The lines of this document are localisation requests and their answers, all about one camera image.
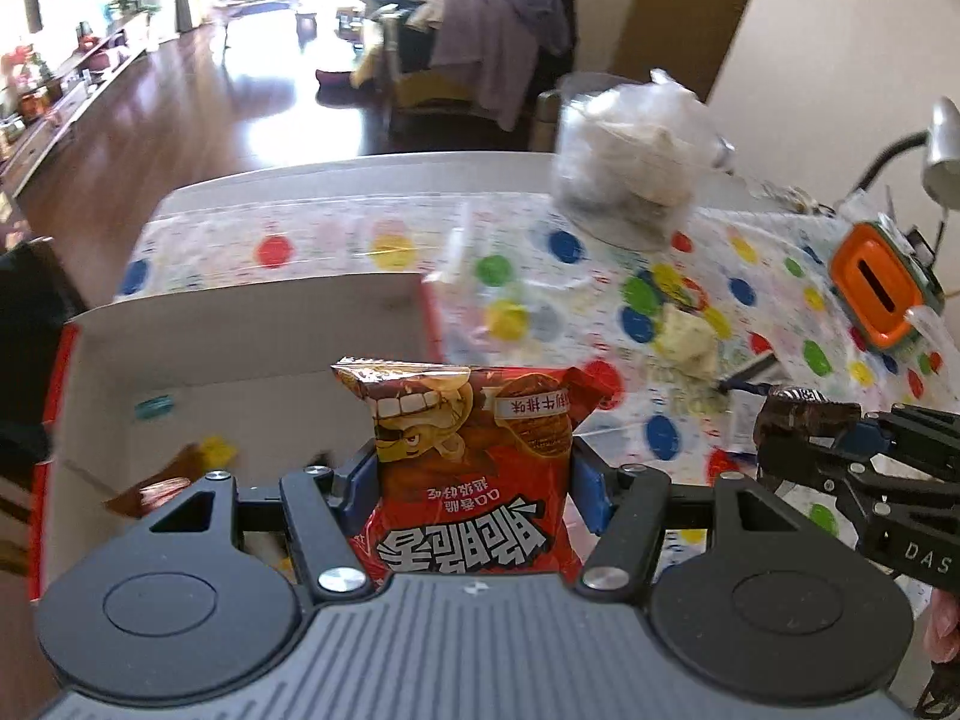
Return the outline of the silver foil snack bar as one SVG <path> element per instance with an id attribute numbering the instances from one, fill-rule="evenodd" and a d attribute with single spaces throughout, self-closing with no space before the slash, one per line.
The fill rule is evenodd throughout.
<path id="1" fill-rule="evenodd" d="M 765 397 L 771 388 L 775 387 L 779 375 L 779 361 L 773 351 L 765 351 L 755 356 L 745 366 L 739 367 L 730 376 L 721 379 L 715 385 L 718 394 L 727 395 L 731 392 L 747 392 L 747 394 Z"/>

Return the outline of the red chip snack bag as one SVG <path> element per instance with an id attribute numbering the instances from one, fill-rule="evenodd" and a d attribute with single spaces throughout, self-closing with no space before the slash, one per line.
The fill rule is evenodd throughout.
<path id="1" fill-rule="evenodd" d="M 343 358 L 335 377 L 373 420 L 379 499 L 350 543 L 392 574 L 576 577 L 565 525 L 576 427 L 610 397 L 578 367 Z"/>

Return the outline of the pale yellow snack wrapper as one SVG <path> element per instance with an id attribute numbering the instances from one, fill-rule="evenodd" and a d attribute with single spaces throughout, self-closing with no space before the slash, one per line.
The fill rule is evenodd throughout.
<path id="1" fill-rule="evenodd" d="M 688 377 L 715 380 L 718 375 L 718 333 L 700 316 L 674 304 L 666 304 L 662 309 L 654 349 Z"/>

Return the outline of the dark red snack packet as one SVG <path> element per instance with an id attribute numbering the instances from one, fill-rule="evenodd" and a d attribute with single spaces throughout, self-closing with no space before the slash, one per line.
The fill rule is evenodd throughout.
<path id="1" fill-rule="evenodd" d="M 206 473 L 228 470 L 238 449 L 220 436 L 187 444 L 162 470 L 106 500 L 106 511 L 127 518 L 143 518 L 199 481 Z"/>

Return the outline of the red cardboard box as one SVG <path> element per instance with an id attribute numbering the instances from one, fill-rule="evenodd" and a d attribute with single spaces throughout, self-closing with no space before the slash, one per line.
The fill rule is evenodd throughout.
<path id="1" fill-rule="evenodd" d="M 220 436 L 231 472 L 274 483 L 320 452 L 343 461 L 371 420 L 331 367 L 436 361 L 418 273 L 353 273 L 131 299 L 65 327 L 47 397 L 52 457 L 37 468 L 28 595 L 121 531 L 106 500 Z"/>

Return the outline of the balloon pattern tablecloth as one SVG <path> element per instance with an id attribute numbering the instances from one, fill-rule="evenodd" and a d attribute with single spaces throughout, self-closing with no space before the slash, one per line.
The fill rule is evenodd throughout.
<path id="1" fill-rule="evenodd" d="M 869 411 L 957 405 L 950 344 L 876 353 L 844 315 L 827 271 L 844 236 L 823 218 L 698 210 L 662 249 L 630 252 L 535 193 L 239 200 L 150 221 L 119 293 L 418 273 L 449 361 L 589 372 L 612 392 L 584 426 L 599 454 L 708 483 L 745 452 L 716 380 L 763 353 L 778 379 Z M 677 322 L 715 339 L 711 379 L 675 364 Z"/>

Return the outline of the orange tissue box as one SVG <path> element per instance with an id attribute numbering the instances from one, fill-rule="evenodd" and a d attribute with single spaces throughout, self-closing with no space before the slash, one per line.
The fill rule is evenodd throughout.
<path id="1" fill-rule="evenodd" d="M 944 312 L 944 289 L 932 271 L 934 252 L 923 234 L 878 215 L 858 221 L 828 265 L 832 291 L 869 348 L 887 353 L 916 335 L 907 312 Z"/>

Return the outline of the silver desk lamp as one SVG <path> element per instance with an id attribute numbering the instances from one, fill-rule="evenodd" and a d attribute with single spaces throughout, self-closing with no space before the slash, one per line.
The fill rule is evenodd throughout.
<path id="1" fill-rule="evenodd" d="M 926 130 L 905 135 L 880 151 L 854 184 L 853 192 L 867 192 L 887 164 L 912 149 L 924 151 L 921 185 L 926 195 L 942 210 L 932 249 L 934 255 L 939 255 L 947 220 L 960 205 L 960 112 L 952 99 L 942 96 L 935 101 L 931 123 Z"/>

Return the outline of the clear plastic cup with bag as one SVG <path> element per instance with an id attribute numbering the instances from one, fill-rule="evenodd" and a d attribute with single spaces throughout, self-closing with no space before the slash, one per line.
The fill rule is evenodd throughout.
<path id="1" fill-rule="evenodd" d="M 732 161 L 708 107 L 662 68 L 646 83 L 587 71 L 560 83 L 551 196 L 594 238 L 662 249 Z"/>

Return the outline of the wooden tv console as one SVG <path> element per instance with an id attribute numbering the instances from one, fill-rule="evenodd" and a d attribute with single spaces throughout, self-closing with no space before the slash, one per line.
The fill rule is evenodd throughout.
<path id="1" fill-rule="evenodd" d="M 60 96 L 51 101 L 43 87 L 41 115 L 29 122 L 13 151 L 2 161 L 2 192 L 18 199 L 37 169 L 65 138 L 75 133 L 80 119 L 146 54 L 149 15 L 140 11 L 107 28 L 86 50 L 78 50 L 52 83 Z"/>

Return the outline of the coffee table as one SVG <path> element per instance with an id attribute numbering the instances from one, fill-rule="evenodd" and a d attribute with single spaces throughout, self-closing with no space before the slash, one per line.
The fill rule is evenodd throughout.
<path id="1" fill-rule="evenodd" d="M 317 15 L 302 0 L 221 0 L 213 5 L 213 20 L 223 28 L 223 45 L 229 46 L 229 31 L 235 21 L 270 13 L 290 13 L 299 39 L 313 39 L 317 32 Z"/>

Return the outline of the purple blanket on chair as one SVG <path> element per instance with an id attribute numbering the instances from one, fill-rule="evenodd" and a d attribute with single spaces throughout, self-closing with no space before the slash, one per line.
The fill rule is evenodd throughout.
<path id="1" fill-rule="evenodd" d="M 574 0 L 444 0 L 431 68 L 511 132 L 534 98 L 571 71 L 574 49 Z"/>

